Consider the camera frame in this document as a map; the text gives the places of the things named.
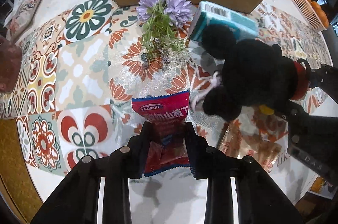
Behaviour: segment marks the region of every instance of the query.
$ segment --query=snack bag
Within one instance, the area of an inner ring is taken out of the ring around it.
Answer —
[[[153,124],[144,176],[171,168],[188,167],[184,124],[188,115],[189,91],[173,95],[131,99],[132,109]]]
[[[223,137],[217,145],[220,151],[234,158],[251,155],[267,173],[272,171],[273,164],[278,160],[278,154],[282,149],[281,145],[265,141],[258,134],[242,135],[234,121],[225,125],[222,133]]]

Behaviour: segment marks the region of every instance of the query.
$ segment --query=patterned tablecloth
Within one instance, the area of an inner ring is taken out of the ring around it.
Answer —
[[[259,22],[260,38],[279,43],[284,55],[306,58],[312,68],[331,64],[319,34],[297,19],[267,4],[250,17]],[[194,63],[165,66],[159,57],[143,69],[141,34],[135,6],[89,0],[18,41],[22,67],[13,93],[1,98],[0,114],[16,119],[27,164],[64,176],[84,155],[109,155],[140,133],[145,119],[133,112],[131,98],[190,90],[192,99],[209,85],[216,64],[192,41],[186,44]],[[300,103],[311,113],[326,97],[309,89]],[[189,111],[188,121],[216,146],[221,118]],[[253,108],[245,108],[235,124],[242,134],[270,141],[287,133],[284,121]]]

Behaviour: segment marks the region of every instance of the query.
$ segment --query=green flower pattern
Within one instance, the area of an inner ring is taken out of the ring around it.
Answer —
[[[110,19],[112,0],[88,0],[77,5],[69,14],[64,35],[70,42],[93,35]]]

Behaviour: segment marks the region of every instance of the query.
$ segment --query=teal package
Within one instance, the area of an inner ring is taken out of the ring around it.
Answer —
[[[217,4],[201,1],[189,29],[189,38],[201,42],[202,32],[210,24],[229,27],[237,41],[258,36],[258,27],[253,20]]]

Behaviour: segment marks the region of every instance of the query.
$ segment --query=mickey mouse plush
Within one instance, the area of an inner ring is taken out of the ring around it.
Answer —
[[[224,25],[212,24],[202,33],[202,46],[216,59],[225,59],[221,72],[223,85],[212,88],[203,102],[208,115],[234,120],[242,106],[266,105],[278,109],[286,100],[304,96],[309,86],[307,69],[282,55],[278,44],[269,46],[259,40],[236,42]]]

